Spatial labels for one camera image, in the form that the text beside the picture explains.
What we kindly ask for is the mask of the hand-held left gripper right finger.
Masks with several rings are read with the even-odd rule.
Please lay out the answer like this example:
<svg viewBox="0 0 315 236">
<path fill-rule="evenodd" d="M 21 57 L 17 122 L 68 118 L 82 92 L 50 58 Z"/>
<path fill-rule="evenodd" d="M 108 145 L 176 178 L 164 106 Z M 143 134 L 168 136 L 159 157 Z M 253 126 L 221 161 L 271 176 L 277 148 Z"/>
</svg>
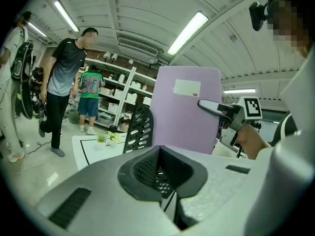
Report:
<svg viewBox="0 0 315 236">
<path fill-rule="evenodd" d="M 162 236 L 247 236 L 246 222 L 256 198 L 256 161 L 162 146 L 188 176 L 172 201 L 173 221 Z"/>
</svg>

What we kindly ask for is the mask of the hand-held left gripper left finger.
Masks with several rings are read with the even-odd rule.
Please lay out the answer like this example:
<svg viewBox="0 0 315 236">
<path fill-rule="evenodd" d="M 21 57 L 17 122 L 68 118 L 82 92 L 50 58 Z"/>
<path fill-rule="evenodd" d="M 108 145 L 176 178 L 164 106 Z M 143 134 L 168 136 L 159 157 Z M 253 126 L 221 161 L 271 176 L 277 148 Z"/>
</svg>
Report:
<svg viewBox="0 0 315 236">
<path fill-rule="evenodd" d="M 124 153 L 86 166 L 50 190 L 36 209 L 49 219 L 78 188 L 89 195 L 66 229 L 55 225 L 58 234 L 71 236 L 173 236 L 178 227 L 162 211 L 159 202 L 133 198 L 120 185 L 120 167 L 148 148 Z"/>
</svg>

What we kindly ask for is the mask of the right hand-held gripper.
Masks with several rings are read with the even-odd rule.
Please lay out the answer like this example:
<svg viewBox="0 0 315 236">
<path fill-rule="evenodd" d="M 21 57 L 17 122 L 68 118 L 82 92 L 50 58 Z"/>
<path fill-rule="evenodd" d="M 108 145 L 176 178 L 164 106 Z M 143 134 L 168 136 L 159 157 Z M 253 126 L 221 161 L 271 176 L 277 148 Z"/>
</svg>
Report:
<svg viewBox="0 0 315 236">
<path fill-rule="evenodd" d="M 199 108 L 224 119 L 226 129 L 221 130 L 220 142 L 226 147 L 233 147 L 238 138 L 238 131 L 245 124 L 262 119 L 259 98 L 256 96 L 241 96 L 238 103 L 221 104 L 211 100 L 198 100 Z"/>
</svg>

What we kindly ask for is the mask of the person's right hand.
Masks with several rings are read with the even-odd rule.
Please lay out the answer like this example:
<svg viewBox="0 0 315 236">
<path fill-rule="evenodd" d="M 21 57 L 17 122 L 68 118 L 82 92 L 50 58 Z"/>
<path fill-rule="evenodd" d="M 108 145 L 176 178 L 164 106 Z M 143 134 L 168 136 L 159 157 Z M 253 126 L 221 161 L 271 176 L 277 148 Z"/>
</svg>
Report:
<svg viewBox="0 0 315 236">
<path fill-rule="evenodd" d="M 269 148 L 270 145 L 265 142 L 258 131 L 250 124 L 243 125 L 238 131 L 236 144 L 239 144 L 248 159 L 255 160 L 262 149 Z"/>
</svg>

